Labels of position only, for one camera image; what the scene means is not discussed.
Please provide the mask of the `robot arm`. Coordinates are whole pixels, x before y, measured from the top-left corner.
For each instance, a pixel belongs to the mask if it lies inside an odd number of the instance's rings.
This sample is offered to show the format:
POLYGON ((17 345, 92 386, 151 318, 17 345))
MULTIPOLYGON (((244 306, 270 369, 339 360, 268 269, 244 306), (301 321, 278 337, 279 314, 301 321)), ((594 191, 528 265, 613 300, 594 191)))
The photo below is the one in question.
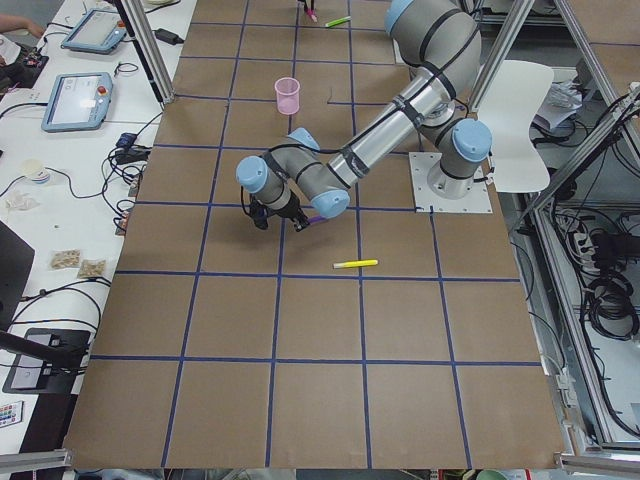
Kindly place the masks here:
POLYGON ((429 171, 429 188, 447 199, 466 195, 492 147, 492 134, 483 122, 455 112, 457 95, 479 72, 479 27, 451 1, 394 1, 385 30, 415 75, 369 126, 331 151, 326 163, 318 158, 323 149, 304 128, 291 132, 285 143, 239 162, 236 180, 243 212, 257 228, 267 229, 274 215, 291 220, 298 231, 309 225, 292 184, 321 217, 341 215, 350 204, 350 188, 412 132, 441 152, 429 171))

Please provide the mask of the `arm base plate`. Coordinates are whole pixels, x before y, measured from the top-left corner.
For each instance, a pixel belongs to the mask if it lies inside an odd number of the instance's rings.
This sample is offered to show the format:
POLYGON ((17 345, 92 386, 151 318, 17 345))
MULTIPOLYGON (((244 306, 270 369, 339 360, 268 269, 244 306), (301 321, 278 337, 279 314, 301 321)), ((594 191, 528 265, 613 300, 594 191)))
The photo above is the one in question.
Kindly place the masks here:
POLYGON ((482 166, 474 176, 454 179, 441 169, 441 154, 411 152, 409 165, 417 213, 492 214, 488 186, 482 166))

